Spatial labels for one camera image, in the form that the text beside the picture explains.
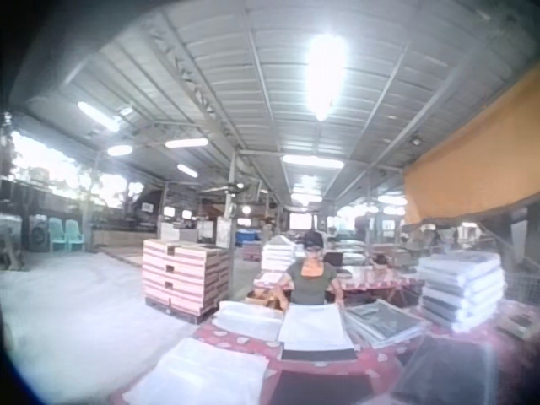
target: woman's arm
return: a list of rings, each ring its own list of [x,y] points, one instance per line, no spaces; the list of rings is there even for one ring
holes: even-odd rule
[[[279,300],[279,306],[281,306],[284,311],[289,308],[289,300],[287,300],[287,297],[285,296],[284,287],[289,285],[290,281],[291,277],[285,273],[272,290],[273,296]]]

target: green top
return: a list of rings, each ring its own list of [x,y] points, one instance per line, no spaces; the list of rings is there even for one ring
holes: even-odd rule
[[[287,274],[293,279],[294,290],[291,302],[299,305],[324,305],[324,293],[330,282],[338,276],[336,268],[330,263],[323,263],[324,271],[320,277],[302,276],[303,261],[293,263]]]

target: concrete floor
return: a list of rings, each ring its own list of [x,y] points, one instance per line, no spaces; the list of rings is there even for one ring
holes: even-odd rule
[[[235,265],[235,299],[260,263]],[[0,272],[11,358],[45,403],[104,403],[195,326],[144,304],[140,272],[105,254],[29,254],[30,270]]]

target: woman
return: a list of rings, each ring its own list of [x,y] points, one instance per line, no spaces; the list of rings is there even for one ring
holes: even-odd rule
[[[305,259],[293,263],[274,287],[273,294],[279,300],[281,308],[289,308],[289,300],[284,293],[284,287],[292,281],[294,290],[291,302],[299,305],[325,304],[325,292],[328,286],[336,296],[335,302],[343,307],[343,291],[338,280],[336,268],[325,263],[322,235],[314,230],[304,236]]]

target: polka dot tablecloth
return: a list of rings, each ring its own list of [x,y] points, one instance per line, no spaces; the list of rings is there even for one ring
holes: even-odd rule
[[[412,314],[419,316],[416,308],[407,309]],[[536,317],[540,321],[540,310],[536,307],[523,305],[515,301],[502,300],[499,305],[499,315],[527,314]],[[517,339],[496,330],[497,316],[486,321],[483,325],[473,328],[469,332],[449,333],[448,331],[431,325],[429,333],[444,338],[453,338],[460,341],[488,343],[498,354],[499,367],[502,370],[511,369],[516,352],[521,344]],[[269,365],[265,374],[265,380],[261,394],[261,404],[267,405],[278,384],[281,371],[297,371],[305,373],[329,374],[329,375],[367,375],[375,394],[388,392],[395,384],[402,372],[402,365],[397,359],[399,354],[414,351],[422,343],[422,337],[405,341],[396,345],[374,350],[361,348],[359,342],[354,342],[357,350],[357,359],[348,362],[300,362],[281,361],[278,359],[281,346],[277,342],[264,342],[254,338],[241,336],[227,332],[216,327],[212,322],[201,325],[195,332],[194,338],[212,344],[219,348],[226,348],[242,353],[262,355],[268,358]],[[129,386],[115,392],[110,400],[115,405],[125,404],[122,399],[123,392],[129,390],[138,379]]]

